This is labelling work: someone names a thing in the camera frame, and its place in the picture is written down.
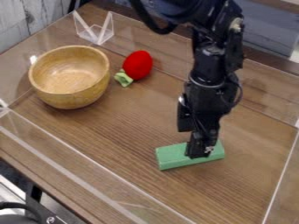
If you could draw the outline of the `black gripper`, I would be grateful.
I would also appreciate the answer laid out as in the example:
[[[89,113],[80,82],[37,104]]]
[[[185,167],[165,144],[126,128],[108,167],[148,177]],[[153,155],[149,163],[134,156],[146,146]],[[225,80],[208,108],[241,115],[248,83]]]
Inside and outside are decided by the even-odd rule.
[[[206,158],[216,146],[220,118],[237,105],[241,94],[239,78],[230,74],[217,87],[197,85],[188,80],[177,102],[177,130],[190,132],[184,155],[189,159]]]

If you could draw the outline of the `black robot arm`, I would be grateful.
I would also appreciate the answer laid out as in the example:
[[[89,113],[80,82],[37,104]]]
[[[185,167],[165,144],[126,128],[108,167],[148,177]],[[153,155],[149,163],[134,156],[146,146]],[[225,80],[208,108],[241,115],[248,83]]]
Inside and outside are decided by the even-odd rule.
[[[220,119],[237,106],[243,87],[236,71],[243,67],[243,11],[233,0],[153,0],[165,20],[154,22],[141,0],[128,0],[150,31],[170,33],[178,25],[190,27],[193,66],[177,103],[177,130],[190,139],[184,155],[205,158],[218,140]]]

